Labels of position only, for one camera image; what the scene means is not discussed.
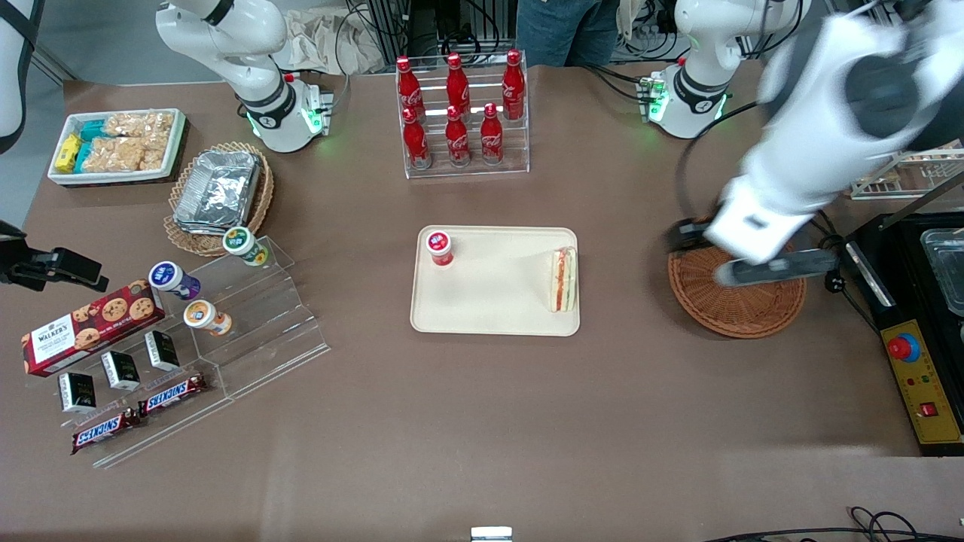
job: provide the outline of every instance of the robotic arm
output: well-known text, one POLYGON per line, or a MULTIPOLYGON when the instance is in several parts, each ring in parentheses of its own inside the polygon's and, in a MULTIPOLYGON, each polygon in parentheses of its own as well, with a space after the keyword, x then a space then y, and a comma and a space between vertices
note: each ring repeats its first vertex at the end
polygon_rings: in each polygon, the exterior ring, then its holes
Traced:
POLYGON ((685 64, 654 73, 665 96, 650 121, 670 135, 692 139, 722 113, 724 95, 744 52, 738 36, 772 34, 798 22, 811 0, 678 0, 674 17, 689 37, 685 64))
POLYGON ((269 149, 292 152, 322 131, 317 86, 285 81, 270 55, 287 39, 268 0, 174 0, 155 17, 161 40, 223 77, 269 149))
POLYGON ((834 15, 777 52, 758 99, 770 120, 724 189, 709 241, 767 262, 891 153, 964 135, 964 2, 907 4, 899 27, 834 15))

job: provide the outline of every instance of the white tray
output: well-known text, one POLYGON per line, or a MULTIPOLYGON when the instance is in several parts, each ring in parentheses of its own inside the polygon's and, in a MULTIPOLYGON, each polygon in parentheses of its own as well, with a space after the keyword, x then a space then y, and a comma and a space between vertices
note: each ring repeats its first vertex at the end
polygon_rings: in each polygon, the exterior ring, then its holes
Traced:
POLYGON ((130 111, 103 111, 98 113, 76 113, 68 115, 64 121, 64 129, 61 130, 61 137, 57 140, 57 147, 54 148, 53 157, 50 158, 50 166, 47 168, 47 176, 50 180, 63 186, 95 186, 97 184, 123 184, 126 182, 145 182, 157 178, 165 178, 171 174, 174 162, 177 159, 177 150, 180 148, 181 136, 184 133, 184 114, 179 109, 138 109, 130 111), (67 140, 67 135, 80 131, 80 127, 87 121, 107 120, 115 113, 138 113, 146 114, 151 111, 162 111, 174 115, 174 123, 171 125, 171 137, 168 138, 168 146, 164 149, 164 160, 161 161, 161 168, 158 170, 144 170, 138 172, 115 172, 100 174, 62 174, 54 168, 57 154, 61 146, 67 140))
POLYGON ((568 337, 579 329, 579 298, 571 312, 549 310, 552 252, 577 247, 566 228, 426 226, 418 234, 412 327, 422 333, 568 337), (436 265, 425 248, 432 230, 452 238, 454 259, 436 265))

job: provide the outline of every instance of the aluminum foil container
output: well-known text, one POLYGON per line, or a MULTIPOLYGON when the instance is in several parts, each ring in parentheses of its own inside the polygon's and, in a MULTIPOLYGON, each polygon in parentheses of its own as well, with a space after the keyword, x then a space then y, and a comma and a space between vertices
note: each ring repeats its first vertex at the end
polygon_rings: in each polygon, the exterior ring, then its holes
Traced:
POLYGON ((250 152, 202 152, 184 183, 174 222, 188 233, 209 235, 245 226, 260 172, 261 160, 250 152))

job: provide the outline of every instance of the table surface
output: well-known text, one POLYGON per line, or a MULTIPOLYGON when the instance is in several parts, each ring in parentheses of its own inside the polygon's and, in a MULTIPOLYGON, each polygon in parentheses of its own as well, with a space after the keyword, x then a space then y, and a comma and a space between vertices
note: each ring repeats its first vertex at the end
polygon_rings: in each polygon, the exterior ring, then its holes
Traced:
MULTIPOLYGON (((759 70, 740 69, 732 106, 754 94, 759 70)), ((55 399, 24 388, 19 362, 23 333, 93 293, 0 289, 10 539, 441 541, 509 525, 521 542, 693 541, 844 526, 855 504, 960 535, 964 462, 917 457, 880 342, 843 298, 811 281, 797 321, 752 341, 701 329, 675 302, 661 235, 682 216, 673 171, 684 142, 642 124, 588 72, 535 68, 530 174, 412 184, 392 86, 353 80, 330 137, 269 153, 277 187, 262 231, 295 259, 333 350, 115 469, 67 456, 55 399), (415 239, 429 224, 575 231, 578 333, 414 331, 415 239)), ((193 125, 187 156, 257 143, 224 84, 66 93, 71 113, 180 108, 193 125)), ((696 148, 698 205, 709 207, 761 122, 742 114, 696 148)), ((161 259, 191 269, 204 260, 163 231, 170 188, 45 180, 26 230, 33 246, 103 262, 116 285, 161 259)), ((872 207, 830 213, 852 228, 872 207)))

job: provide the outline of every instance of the red bottle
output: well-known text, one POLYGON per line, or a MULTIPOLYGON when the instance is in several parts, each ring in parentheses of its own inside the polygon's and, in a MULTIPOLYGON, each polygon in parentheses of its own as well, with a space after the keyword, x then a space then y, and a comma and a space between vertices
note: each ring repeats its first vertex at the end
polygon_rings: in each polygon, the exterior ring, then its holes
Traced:
POLYGON ((456 168, 469 164, 469 131, 462 122, 462 116, 454 105, 448 106, 448 124, 445 125, 445 139, 448 141, 448 158, 456 168))
POLYGON ((522 53, 519 49, 509 49, 506 57, 509 66, 502 76, 502 114, 508 121, 517 121, 525 109, 525 76, 519 67, 522 53))
POLYGON ((398 95, 402 98, 402 107, 411 107, 419 122, 425 122, 425 103, 421 99, 421 85, 412 73, 409 57, 398 57, 395 60, 398 67, 398 95))
POLYGON ((462 71, 462 57, 459 53, 450 53, 447 62, 448 79, 445 80, 445 89, 448 91, 448 104, 458 109, 463 122, 468 122, 471 115, 469 79, 462 71))
POLYGON ((485 104, 485 120, 482 121, 482 159, 490 166, 502 162, 502 123, 498 121, 498 109, 494 103, 485 104))
POLYGON ((425 129, 418 123, 415 109, 406 107, 402 110, 402 120, 405 128, 402 130, 405 148, 409 151, 409 162, 417 170, 427 170, 432 166, 432 153, 425 141, 425 129))

